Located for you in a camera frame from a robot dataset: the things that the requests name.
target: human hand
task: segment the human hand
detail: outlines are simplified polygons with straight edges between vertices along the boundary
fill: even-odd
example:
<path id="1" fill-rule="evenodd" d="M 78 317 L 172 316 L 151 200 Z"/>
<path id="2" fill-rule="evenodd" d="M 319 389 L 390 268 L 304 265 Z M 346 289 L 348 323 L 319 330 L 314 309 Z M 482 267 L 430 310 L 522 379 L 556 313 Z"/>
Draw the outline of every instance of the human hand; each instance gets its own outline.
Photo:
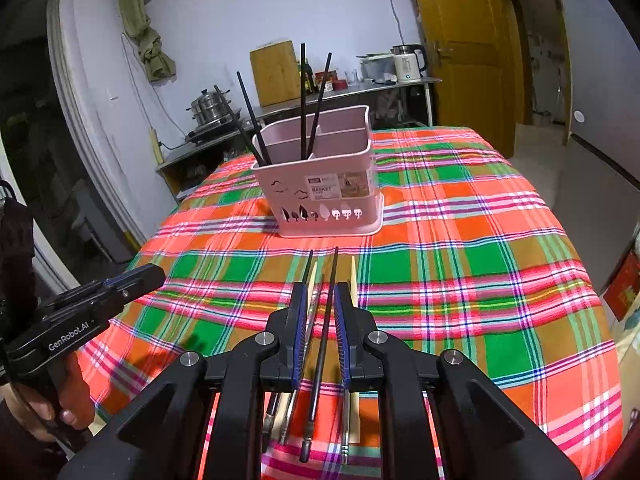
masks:
<path id="1" fill-rule="evenodd" d="M 65 386 L 58 393 L 58 402 L 62 408 L 60 420 L 76 430 L 84 430 L 94 421 L 95 406 L 89 394 L 89 385 L 82 378 L 78 356 L 75 352 L 66 357 L 65 368 L 67 374 Z M 14 388 L 20 390 L 22 398 L 43 420 L 53 420 L 55 417 L 50 402 L 23 384 L 6 384 L 0 387 L 0 393 L 4 395 L 6 405 L 15 419 L 38 440 L 53 442 L 54 438 L 47 433 L 36 416 L 25 406 Z"/>

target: stainless steel pot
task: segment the stainless steel pot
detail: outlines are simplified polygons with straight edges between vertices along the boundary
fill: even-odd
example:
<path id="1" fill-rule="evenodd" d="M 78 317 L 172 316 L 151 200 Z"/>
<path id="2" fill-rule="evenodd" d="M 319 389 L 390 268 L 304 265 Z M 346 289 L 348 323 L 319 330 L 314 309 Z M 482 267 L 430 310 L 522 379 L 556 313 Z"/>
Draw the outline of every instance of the stainless steel pot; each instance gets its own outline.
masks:
<path id="1" fill-rule="evenodd" d="M 218 93 L 213 91 L 209 92 L 207 89 L 202 91 L 202 95 L 196 100 L 191 102 L 191 108 L 187 108 L 187 111 L 193 114 L 193 118 L 198 121 L 198 126 L 209 124 L 226 116 L 226 107 L 220 100 Z"/>

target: plaid tablecloth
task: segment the plaid tablecloth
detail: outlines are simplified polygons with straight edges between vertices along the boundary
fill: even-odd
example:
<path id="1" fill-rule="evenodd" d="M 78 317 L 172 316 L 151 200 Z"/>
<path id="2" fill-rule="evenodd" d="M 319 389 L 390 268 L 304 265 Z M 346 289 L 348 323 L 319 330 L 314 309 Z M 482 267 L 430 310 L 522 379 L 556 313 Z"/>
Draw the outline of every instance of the plaid tablecloth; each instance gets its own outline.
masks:
<path id="1" fill-rule="evenodd" d="M 355 256 L 360 306 L 381 330 L 425 352 L 461 349 L 583 476 L 593 475 L 622 437 L 620 380 L 604 313 L 558 220 L 471 130 L 385 130 L 374 139 L 385 211 L 370 237 L 280 238 L 248 156 L 185 200 L 134 261 L 163 267 L 164 287 L 130 304 L 82 350 L 98 412 L 116 413 L 180 352 L 222 352 L 262 330 L 287 305 L 308 250 L 326 269 L 338 245 Z M 373 394 L 360 395 L 350 463 L 338 464 L 341 391 L 331 343 L 310 462 L 298 461 L 306 380 L 287 445 L 274 441 L 263 455 L 263 478 L 380 476 Z"/>

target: black chopstick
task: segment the black chopstick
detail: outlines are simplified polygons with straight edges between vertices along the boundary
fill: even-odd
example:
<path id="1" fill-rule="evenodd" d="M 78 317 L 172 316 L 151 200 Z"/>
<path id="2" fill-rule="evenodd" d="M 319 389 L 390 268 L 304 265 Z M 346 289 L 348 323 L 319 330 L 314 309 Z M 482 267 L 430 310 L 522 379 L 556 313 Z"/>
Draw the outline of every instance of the black chopstick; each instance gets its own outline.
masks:
<path id="1" fill-rule="evenodd" d="M 306 258 L 305 270 L 302 273 L 302 283 L 307 284 L 309 282 L 309 272 L 311 271 L 311 260 L 314 258 L 314 250 L 309 251 L 309 256 Z"/>
<path id="2" fill-rule="evenodd" d="M 320 384 L 322 382 L 322 369 L 324 368 L 324 358 L 326 356 L 326 343 L 329 339 L 329 321 L 331 319 L 331 307 L 334 300 L 335 269 L 338 264 L 338 247 L 334 250 L 334 260 L 331 265 L 331 279 L 329 280 L 329 293 L 326 297 L 326 307 L 324 308 L 324 321 L 322 322 L 322 335 L 320 336 L 320 347 L 318 349 L 318 360 L 316 361 L 316 373 L 314 383 L 311 386 L 311 398 L 309 401 L 309 414 L 306 418 L 305 435 L 300 449 L 300 462 L 309 462 L 311 454 L 311 441 L 314 437 L 316 426 L 316 413 L 318 412 L 318 399 L 320 397 Z"/>
<path id="3" fill-rule="evenodd" d="M 300 45 L 300 160 L 306 159 L 306 72 L 305 72 L 306 47 Z"/>
<path id="4" fill-rule="evenodd" d="M 316 113 L 314 114 L 314 122 L 311 126 L 311 138 L 309 139 L 309 149 L 306 152 L 306 158 L 311 156 L 311 152 L 314 150 L 314 143 L 316 142 L 316 130 L 318 129 L 318 120 L 320 118 L 320 107 L 322 106 L 322 96 L 324 95 L 324 85 L 326 84 L 326 78 L 329 75 L 329 63 L 331 63 L 331 53 L 326 57 L 326 65 L 324 66 L 324 73 L 322 74 L 322 84 L 320 85 L 320 95 L 318 96 L 318 104 L 316 105 Z"/>
<path id="5" fill-rule="evenodd" d="M 262 152 L 262 156 L 264 157 L 264 161 L 268 166 L 271 165 L 271 157 L 269 156 L 269 152 L 267 151 L 267 146 L 264 143 L 264 139 L 262 138 L 262 129 L 258 121 L 255 120 L 254 109 L 251 106 L 251 101 L 249 101 L 249 96 L 246 94 L 246 89 L 244 88 L 244 83 L 242 82 L 242 76 L 239 72 L 236 72 L 238 76 L 238 81 L 240 82 L 240 88 L 242 89 L 242 95 L 244 96 L 244 103 L 246 104 L 247 110 L 249 110 L 249 117 L 251 117 L 251 122 L 254 125 L 255 136 L 258 137 L 258 144 L 260 145 L 260 151 Z"/>
<path id="6" fill-rule="evenodd" d="M 213 88 L 216 89 L 216 92 L 218 93 L 218 97 L 225 105 L 226 113 L 228 113 L 231 116 L 231 120 L 234 122 L 234 125 L 240 132 L 240 135 L 242 135 L 242 138 L 244 139 L 244 143 L 249 148 L 249 150 L 254 154 L 255 160 L 258 162 L 258 166 L 266 166 L 265 161 L 262 160 L 260 153 L 258 153 L 258 150 L 255 149 L 254 144 L 251 142 L 251 137 L 249 137 L 248 133 L 242 127 L 242 124 L 240 124 L 240 121 L 238 121 L 238 118 L 236 118 L 236 114 L 231 109 L 231 106 L 229 106 L 229 103 L 226 102 L 225 95 L 220 91 L 220 88 L 218 88 L 218 85 L 213 85 Z"/>

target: metal screw cap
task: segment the metal screw cap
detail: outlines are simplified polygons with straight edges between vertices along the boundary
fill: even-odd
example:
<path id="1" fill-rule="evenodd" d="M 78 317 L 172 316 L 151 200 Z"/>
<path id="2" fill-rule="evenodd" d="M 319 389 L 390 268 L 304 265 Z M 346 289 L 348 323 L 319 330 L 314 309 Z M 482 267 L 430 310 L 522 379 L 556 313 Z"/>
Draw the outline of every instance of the metal screw cap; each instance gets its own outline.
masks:
<path id="1" fill-rule="evenodd" d="M 180 356 L 180 364 L 184 366 L 193 366 L 200 360 L 200 356 L 196 352 L 185 352 Z"/>
<path id="2" fill-rule="evenodd" d="M 442 353 L 442 356 L 444 357 L 444 360 L 450 365 L 459 365 L 465 355 L 459 350 L 450 348 L 449 350 L 445 350 Z"/>
<path id="3" fill-rule="evenodd" d="M 382 343 L 386 343 L 386 340 L 389 339 L 389 336 L 386 335 L 386 332 L 382 332 L 382 330 L 374 330 L 373 332 L 369 332 L 369 341 L 376 345 L 382 345 Z"/>
<path id="4" fill-rule="evenodd" d="M 276 336 L 274 336 L 271 332 L 260 332 L 259 334 L 255 335 L 255 342 L 257 342 L 258 345 L 262 346 L 270 345 L 275 341 L 275 339 Z"/>

